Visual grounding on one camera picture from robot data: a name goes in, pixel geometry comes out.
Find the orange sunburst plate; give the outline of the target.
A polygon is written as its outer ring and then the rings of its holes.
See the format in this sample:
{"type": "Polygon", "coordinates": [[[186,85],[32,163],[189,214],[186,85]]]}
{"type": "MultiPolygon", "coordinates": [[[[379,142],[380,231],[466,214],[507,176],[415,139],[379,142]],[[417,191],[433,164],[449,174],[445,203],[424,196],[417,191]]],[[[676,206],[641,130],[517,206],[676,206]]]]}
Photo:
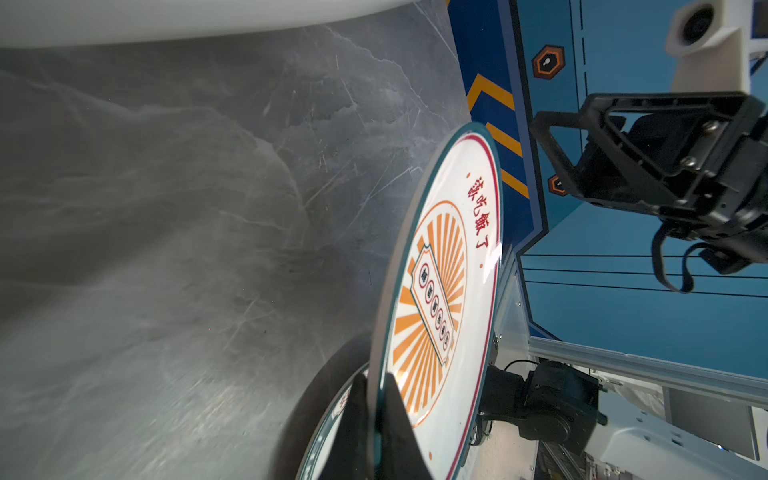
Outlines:
{"type": "Polygon", "coordinates": [[[428,161],[384,280],[368,371],[366,463],[384,462],[385,382],[427,472],[452,479],[479,408],[503,249],[498,153],[477,122],[428,161]]]}

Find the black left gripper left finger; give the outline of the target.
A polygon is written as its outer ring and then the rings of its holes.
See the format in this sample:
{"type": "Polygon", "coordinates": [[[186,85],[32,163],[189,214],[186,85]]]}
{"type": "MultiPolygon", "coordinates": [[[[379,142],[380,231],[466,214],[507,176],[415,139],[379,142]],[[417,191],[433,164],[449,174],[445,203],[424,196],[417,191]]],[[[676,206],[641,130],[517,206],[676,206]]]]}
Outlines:
{"type": "Polygon", "coordinates": [[[373,417],[367,389],[367,376],[358,373],[352,380],[348,400],[320,479],[373,478],[373,467],[369,464],[373,417]]]}

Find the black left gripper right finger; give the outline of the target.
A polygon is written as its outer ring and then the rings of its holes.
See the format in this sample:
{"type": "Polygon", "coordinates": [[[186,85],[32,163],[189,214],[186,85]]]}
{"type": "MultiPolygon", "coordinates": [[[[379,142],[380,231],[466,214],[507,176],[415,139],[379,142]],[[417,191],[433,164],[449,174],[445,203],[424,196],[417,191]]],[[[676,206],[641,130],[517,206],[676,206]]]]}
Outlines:
{"type": "Polygon", "coordinates": [[[431,480],[416,441],[395,377],[384,377],[383,402],[376,427],[381,438],[376,479],[431,480]]]}

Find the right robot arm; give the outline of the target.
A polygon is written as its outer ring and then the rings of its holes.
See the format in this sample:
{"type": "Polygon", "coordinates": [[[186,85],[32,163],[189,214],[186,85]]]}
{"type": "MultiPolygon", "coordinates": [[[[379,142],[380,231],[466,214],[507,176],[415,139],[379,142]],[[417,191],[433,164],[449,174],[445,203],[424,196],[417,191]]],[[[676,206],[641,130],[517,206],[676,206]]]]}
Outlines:
{"type": "MultiPolygon", "coordinates": [[[[723,275],[767,259],[767,114],[743,92],[593,94],[578,112],[541,111],[531,133],[565,191],[591,205],[656,217],[652,271],[673,283],[663,246],[687,242],[723,275]]],[[[643,479],[763,479],[765,468],[632,405],[571,363],[546,354],[525,376],[496,367],[480,424],[508,422],[529,440],[643,479]]]]}

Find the green rim plate front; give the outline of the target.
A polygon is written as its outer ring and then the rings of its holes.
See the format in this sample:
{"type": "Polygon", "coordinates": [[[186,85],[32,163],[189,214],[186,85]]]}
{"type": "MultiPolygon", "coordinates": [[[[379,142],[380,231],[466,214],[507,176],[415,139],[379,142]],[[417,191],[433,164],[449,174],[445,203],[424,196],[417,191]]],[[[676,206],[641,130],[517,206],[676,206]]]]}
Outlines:
{"type": "Polygon", "coordinates": [[[368,375],[368,364],[358,368],[331,397],[329,405],[323,411],[317,427],[312,433],[308,446],[299,464],[296,479],[316,480],[327,463],[328,457],[339,429],[339,423],[346,408],[352,382],[357,374],[368,375]]]}

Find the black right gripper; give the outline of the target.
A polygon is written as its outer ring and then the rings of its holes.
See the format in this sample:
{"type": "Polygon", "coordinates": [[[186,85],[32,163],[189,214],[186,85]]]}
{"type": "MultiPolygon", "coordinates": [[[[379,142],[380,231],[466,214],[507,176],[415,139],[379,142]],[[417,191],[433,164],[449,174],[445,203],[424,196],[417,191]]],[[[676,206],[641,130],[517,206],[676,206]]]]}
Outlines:
{"type": "Polygon", "coordinates": [[[689,241],[722,275],[767,260],[767,117],[738,92],[592,94],[576,112],[540,111],[530,131],[568,194],[654,215],[662,247],[689,241]]]}

